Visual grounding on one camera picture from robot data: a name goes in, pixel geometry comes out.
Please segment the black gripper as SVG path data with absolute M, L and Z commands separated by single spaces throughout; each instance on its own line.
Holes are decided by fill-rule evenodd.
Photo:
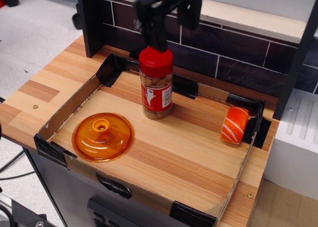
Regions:
M 177 10 L 180 25 L 195 30 L 198 27 L 202 0 L 136 0 L 135 27 L 141 32 L 147 46 L 160 52 L 167 50 L 165 15 Z

